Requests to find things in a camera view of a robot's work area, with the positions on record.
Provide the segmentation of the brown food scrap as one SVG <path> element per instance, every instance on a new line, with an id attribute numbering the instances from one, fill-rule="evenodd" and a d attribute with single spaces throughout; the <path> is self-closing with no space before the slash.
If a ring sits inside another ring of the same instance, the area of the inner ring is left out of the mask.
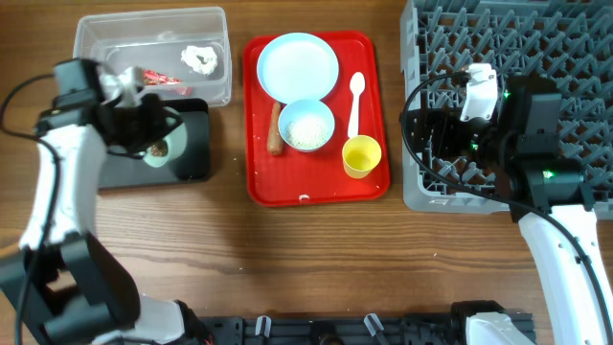
<path id="1" fill-rule="evenodd" d="M 166 141 L 159 141 L 148 148 L 148 154 L 153 157 L 166 157 L 169 149 Z"/>

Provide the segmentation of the light blue bowl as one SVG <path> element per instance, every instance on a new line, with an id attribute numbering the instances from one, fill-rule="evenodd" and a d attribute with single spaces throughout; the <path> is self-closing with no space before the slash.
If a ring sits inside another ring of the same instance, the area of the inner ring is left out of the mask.
<path id="1" fill-rule="evenodd" d="M 329 107 L 316 100 L 287 104 L 280 113 L 278 130 L 284 142 L 300 152 L 321 149 L 332 137 L 335 118 Z"/>

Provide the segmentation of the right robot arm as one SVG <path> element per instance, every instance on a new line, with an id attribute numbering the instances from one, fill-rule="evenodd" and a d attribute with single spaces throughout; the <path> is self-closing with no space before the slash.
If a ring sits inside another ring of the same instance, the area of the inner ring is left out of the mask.
<path id="1" fill-rule="evenodd" d="M 534 259 L 558 344 L 612 341 L 612 288 L 599 249 L 595 199 L 581 163 L 560 154 L 561 95 L 541 77 L 494 77 L 456 72 L 465 82 L 461 111 L 422 110 L 408 96 L 400 125 L 403 146 L 417 164 L 426 141 L 453 156 L 468 156 L 496 174 L 491 200 L 505 203 Z"/>

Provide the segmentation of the red snack wrapper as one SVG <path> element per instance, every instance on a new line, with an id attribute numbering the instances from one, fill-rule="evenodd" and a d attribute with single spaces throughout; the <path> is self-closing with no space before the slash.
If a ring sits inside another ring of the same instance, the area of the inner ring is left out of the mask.
<path id="1" fill-rule="evenodd" d="M 182 86 L 183 81 L 177 78 L 169 77 L 165 74 L 158 73 L 152 70 L 143 70 L 144 80 L 146 85 L 175 85 L 173 92 L 180 96 L 190 96 L 192 89 L 187 86 Z"/>

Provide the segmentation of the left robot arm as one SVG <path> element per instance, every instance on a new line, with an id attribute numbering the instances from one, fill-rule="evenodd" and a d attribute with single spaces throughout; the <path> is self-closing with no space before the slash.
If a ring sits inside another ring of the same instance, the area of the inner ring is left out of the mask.
<path id="1" fill-rule="evenodd" d="M 95 233 L 96 197 L 108 155 L 141 159 L 204 114 L 201 99 L 146 93 L 137 68 L 106 72 L 72 58 L 52 74 L 58 93 L 29 138 L 39 152 L 34 207 L 1 289 L 15 310 L 14 340 L 40 344 L 212 344 L 214 334 L 182 301 L 141 294 Z"/>

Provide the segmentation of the yellow plastic cup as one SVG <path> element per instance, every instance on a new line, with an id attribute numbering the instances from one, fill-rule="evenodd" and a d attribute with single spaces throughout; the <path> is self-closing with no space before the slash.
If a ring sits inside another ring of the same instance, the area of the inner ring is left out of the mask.
<path id="1" fill-rule="evenodd" d="M 381 159 L 381 146 L 375 138 L 367 135 L 357 135 L 348 139 L 342 148 L 344 170 L 351 178 L 366 177 Z"/>

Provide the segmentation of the sausage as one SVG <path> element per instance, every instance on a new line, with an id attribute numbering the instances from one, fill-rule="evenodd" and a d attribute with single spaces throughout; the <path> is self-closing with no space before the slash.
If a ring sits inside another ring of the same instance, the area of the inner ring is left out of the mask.
<path id="1" fill-rule="evenodd" d="M 267 151 L 271 155 L 280 155 L 284 148 L 284 140 L 279 131 L 279 119 L 282 106 L 279 102 L 274 102 L 270 115 L 269 130 L 267 136 Z"/>

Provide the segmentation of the green bowl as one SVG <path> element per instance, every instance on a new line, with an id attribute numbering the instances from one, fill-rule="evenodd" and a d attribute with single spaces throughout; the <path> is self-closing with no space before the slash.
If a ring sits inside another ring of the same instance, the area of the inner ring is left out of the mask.
<path id="1" fill-rule="evenodd" d="M 148 154 L 147 148 L 146 153 L 143 156 L 143 161 L 152 168 L 161 168 L 165 165 L 168 165 L 169 162 L 177 159 L 184 153 L 188 142 L 188 132 L 186 125 L 184 123 L 181 123 L 177 128 L 175 128 L 172 132 L 170 132 L 168 135 L 166 135 L 159 141 L 167 142 L 169 152 L 166 157 L 153 157 Z"/>

